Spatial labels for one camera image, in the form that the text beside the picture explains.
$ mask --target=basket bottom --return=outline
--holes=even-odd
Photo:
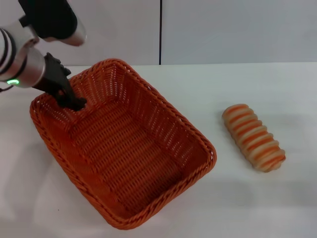
[[[182,172],[119,102],[110,102],[70,131],[84,158],[70,161],[116,215],[128,219],[182,179]]]

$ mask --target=white wall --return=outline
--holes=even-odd
[[[316,0],[163,0],[162,64],[317,61]]]
[[[92,65],[106,58],[128,64],[158,64],[159,0],[69,0],[83,22],[88,39],[76,48],[60,42],[41,42],[64,65]],[[0,26],[23,15],[17,0],[0,0]]]

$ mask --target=orange wicker basket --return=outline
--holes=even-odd
[[[72,77],[80,112],[43,94],[31,118],[88,201],[118,229],[156,214],[216,163],[211,143],[129,65],[108,59]]]

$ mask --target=white table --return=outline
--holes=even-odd
[[[37,134],[29,105],[40,92],[14,88],[0,94],[1,238],[317,237],[317,63],[134,68],[211,141],[215,168],[139,228],[117,230]],[[279,170],[257,172],[240,154],[221,121],[236,103],[280,141]]]

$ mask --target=orange and white striped object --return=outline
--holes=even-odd
[[[270,172],[281,166],[286,158],[285,151],[279,148],[278,141],[248,105],[233,105],[223,112],[222,118],[242,154],[255,169]]]

